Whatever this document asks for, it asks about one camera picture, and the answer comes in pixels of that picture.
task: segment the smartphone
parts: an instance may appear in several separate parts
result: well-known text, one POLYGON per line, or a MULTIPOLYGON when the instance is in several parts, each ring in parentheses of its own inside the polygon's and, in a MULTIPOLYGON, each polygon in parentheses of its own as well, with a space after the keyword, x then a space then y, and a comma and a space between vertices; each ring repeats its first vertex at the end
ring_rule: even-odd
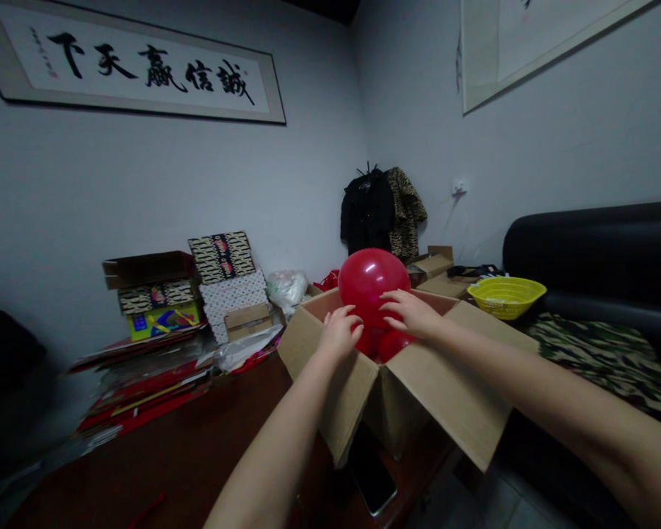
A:
POLYGON ((397 495, 397 485, 377 454, 376 443, 373 444, 369 438, 371 435, 363 425, 358 428, 347 465, 370 515, 376 517, 397 495))

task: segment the leopard print coat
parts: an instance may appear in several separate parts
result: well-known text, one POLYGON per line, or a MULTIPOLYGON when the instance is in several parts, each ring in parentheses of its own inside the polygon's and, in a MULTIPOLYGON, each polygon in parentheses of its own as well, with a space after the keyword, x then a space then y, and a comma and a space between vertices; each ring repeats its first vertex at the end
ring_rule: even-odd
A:
POLYGON ((394 193, 394 228, 389 232, 391 252, 401 260, 419 255, 416 223, 427 219, 421 197, 406 173, 395 167, 386 172, 394 193))

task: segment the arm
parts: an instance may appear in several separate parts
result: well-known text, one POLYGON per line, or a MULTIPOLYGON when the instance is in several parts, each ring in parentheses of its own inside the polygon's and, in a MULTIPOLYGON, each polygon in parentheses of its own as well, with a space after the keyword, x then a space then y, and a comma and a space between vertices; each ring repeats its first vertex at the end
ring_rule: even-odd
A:
POLYGON ((354 308, 326 315, 316 353, 240 459, 205 529, 285 525, 333 374, 362 334, 362 320, 347 315, 354 308))
POLYGON ((429 339, 484 377, 587 464, 639 525, 661 527, 661 423, 540 356, 440 317, 408 292, 387 292, 396 329, 429 339))

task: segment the chinese characters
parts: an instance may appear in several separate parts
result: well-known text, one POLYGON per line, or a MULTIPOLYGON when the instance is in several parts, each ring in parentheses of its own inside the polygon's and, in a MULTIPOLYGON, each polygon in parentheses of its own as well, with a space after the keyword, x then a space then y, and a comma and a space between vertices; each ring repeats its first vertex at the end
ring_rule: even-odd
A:
POLYGON ((118 64, 118 62, 120 62, 120 59, 118 58, 117 55, 111 55, 111 53, 114 51, 111 45, 101 44, 100 46, 93 46, 93 47, 103 54, 101 60, 98 62, 98 66, 105 69, 105 71, 100 72, 101 75, 105 75, 105 76, 110 75, 112 73, 112 69, 114 68, 128 79, 137 78, 136 75, 128 72, 125 68, 123 68, 118 64))
POLYGON ((79 71, 79 67, 76 66, 76 61, 73 60, 72 50, 75 51, 77 54, 84 55, 83 48, 75 44, 76 38, 71 33, 66 33, 66 32, 61 33, 60 35, 55 35, 53 37, 47 37, 47 38, 54 44, 58 44, 59 46, 64 48, 64 53, 66 54, 66 60, 68 61, 68 65, 71 66, 71 71, 73 72, 73 75, 75 75, 79 79, 83 79, 83 76, 79 71))
MULTIPOLYGON (((225 93, 237 94, 240 97, 247 96, 250 103, 254 106, 255 102, 250 97, 250 94, 248 94, 247 83, 242 80, 239 72, 236 72, 228 61, 223 59, 223 62, 228 65, 228 69, 230 70, 227 72, 222 66, 218 69, 218 79, 223 84, 225 93)), ((238 65, 235 65, 235 68, 237 70, 240 69, 238 65)))
POLYGON ((213 85, 208 80, 208 74, 206 72, 212 72, 210 68, 200 61, 196 61, 196 66, 189 62, 189 67, 186 70, 186 80, 189 83, 193 83, 196 87, 196 90, 208 90, 209 92, 213 91, 213 85))
MULTIPOLYGON (((42 54, 50 69, 50 75, 54 78, 58 78, 59 76, 51 67, 51 63, 46 56, 46 51, 41 46, 38 34, 34 28, 32 28, 32 34, 33 40, 39 45, 39 52, 42 54)), ((76 37, 69 32, 61 32, 47 38, 61 48, 69 68, 71 69, 71 73, 76 78, 83 79, 83 75, 81 70, 79 70, 79 65, 76 63, 74 54, 86 57, 87 53, 84 48, 78 44, 76 37)), ((162 49, 161 46, 153 46, 152 44, 146 44, 146 48, 146 50, 136 52, 137 55, 141 56, 148 62, 146 81, 144 81, 146 87, 172 86, 182 93, 188 93, 189 88, 192 86, 195 90, 204 93, 212 93, 215 91, 213 81, 217 77, 217 81, 220 83, 225 94, 231 94, 238 97, 245 96, 253 106, 255 105, 255 102, 252 100, 252 97, 248 92, 248 84, 243 79, 243 75, 247 76, 248 72, 242 70, 238 64, 231 63, 230 61, 221 58, 220 60, 223 65, 218 66, 218 72, 214 75, 211 68, 204 64, 203 61, 196 59, 193 62, 187 63, 184 80, 177 81, 171 65, 167 64, 163 57, 168 55, 169 52, 162 49)), ((111 44, 102 43, 98 46, 93 46, 93 48, 90 49, 95 49, 100 54, 97 61, 97 72, 102 76, 110 77, 113 73, 117 72, 129 80, 140 78, 140 76, 133 73, 133 71, 137 71, 136 67, 134 67, 134 63, 127 62, 127 68, 125 68, 120 61, 122 53, 116 54, 115 47, 111 44)))
POLYGON ((149 69, 147 70, 147 86, 151 86, 154 83, 156 86, 169 86, 169 81, 175 87, 177 87, 181 92, 188 92, 188 89, 185 86, 179 86, 174 81, 174 78, 171 75, 171 66, 165 65, 162 60, 162 54, 167 55, 165 50, 158 50, 151 44, 147 45, 147 51, 141 51, 140 55, 145 55, 149 61, 149 69))

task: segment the table surface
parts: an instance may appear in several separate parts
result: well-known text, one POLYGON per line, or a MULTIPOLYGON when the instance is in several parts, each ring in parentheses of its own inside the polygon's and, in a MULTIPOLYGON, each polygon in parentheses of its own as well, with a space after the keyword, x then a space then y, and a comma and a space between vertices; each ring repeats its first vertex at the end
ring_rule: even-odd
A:
MULTIPOLYGON (((219 377, 208 393, 47 476, 10 528, 127 527, 162 492, 141 528, 203 526, 242 454, 291 386, 277 353, 256 369, 219 377)), ((455 444, 431 421, 400 463, 378 445, 397 496, 373 519, 347 469, 333 470, 316 437, 298 507, 311 527, 401 526, 455 444)))

